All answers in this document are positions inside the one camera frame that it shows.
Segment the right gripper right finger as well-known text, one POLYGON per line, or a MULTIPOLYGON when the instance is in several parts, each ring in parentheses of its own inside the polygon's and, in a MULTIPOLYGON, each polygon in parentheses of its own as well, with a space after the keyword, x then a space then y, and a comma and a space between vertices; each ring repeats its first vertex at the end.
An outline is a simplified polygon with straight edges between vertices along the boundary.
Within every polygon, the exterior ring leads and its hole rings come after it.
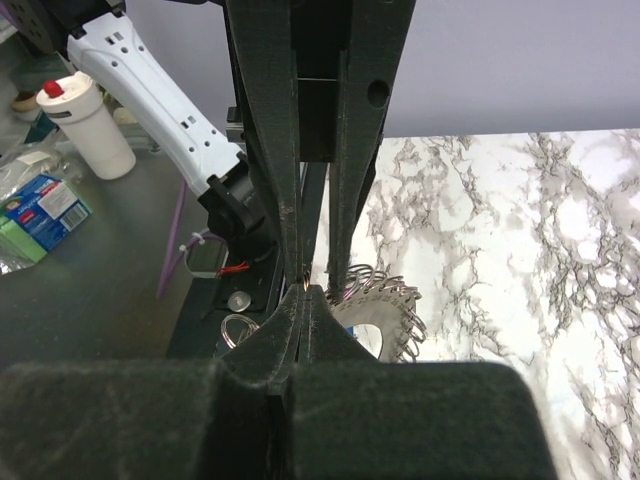
POLYGON ((287 413, 294 479, 557 475, 528 387, 497 363, 295 363, 287 413))

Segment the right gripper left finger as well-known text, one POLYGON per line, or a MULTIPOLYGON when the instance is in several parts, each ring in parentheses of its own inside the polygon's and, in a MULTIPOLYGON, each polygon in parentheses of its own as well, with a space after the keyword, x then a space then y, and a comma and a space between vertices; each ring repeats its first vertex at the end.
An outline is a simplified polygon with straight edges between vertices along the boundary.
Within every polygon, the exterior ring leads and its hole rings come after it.
POLYGON ((287 479, 304 291, 225 359, 22 363, 1 375, 5 479, 287 479))

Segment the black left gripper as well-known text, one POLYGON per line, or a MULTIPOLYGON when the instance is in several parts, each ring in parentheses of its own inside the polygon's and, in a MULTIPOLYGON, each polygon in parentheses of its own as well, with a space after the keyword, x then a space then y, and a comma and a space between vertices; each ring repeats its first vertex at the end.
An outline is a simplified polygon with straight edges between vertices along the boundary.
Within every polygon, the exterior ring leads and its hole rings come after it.
POLYGON ((350 20, 348 1, 227 3, 288 280, 303 278, 300 149, 303 161, 322 163, 332 162, 335 150, 328 274, 337 301, 414 9, 413 1, 354 1, 350 20))

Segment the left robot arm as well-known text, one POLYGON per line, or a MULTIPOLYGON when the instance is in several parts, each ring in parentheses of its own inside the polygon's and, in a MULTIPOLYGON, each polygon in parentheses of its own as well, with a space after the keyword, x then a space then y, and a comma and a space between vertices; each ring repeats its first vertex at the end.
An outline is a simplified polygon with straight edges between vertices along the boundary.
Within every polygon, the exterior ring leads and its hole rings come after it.
POLYGON ((225 1, 244 143, 236 146, 155 60, 121 1, 10 1, 17 29, 58 53, 126 106, 191 190, 233 232, 247 208, 223 184, 245 165, 281 248, 289 284, 306 269, 299 166, 330 172, 328 275, 341 299, 353 232, 375 174, 411 1, 225 1))

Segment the blue green product box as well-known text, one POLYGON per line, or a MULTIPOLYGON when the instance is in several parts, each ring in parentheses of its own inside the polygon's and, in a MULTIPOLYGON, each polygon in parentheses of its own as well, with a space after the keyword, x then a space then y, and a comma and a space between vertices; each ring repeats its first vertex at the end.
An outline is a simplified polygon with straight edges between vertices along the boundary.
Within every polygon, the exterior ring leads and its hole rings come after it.
POLYGON ((37 264, 91 213, 65 180, 38 174, 1 201, 1 253, 37 264))

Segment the white cylindrical container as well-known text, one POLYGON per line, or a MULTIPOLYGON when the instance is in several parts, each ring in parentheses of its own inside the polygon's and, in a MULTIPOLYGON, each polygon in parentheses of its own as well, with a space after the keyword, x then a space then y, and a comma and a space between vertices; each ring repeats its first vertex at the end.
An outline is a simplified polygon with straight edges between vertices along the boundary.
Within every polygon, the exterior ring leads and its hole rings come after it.
POLYGON ((135 154, 90 76, 78 71, 59 80, 47 80, 36 102, 99 178, 120 178, 136 165, 135 154))

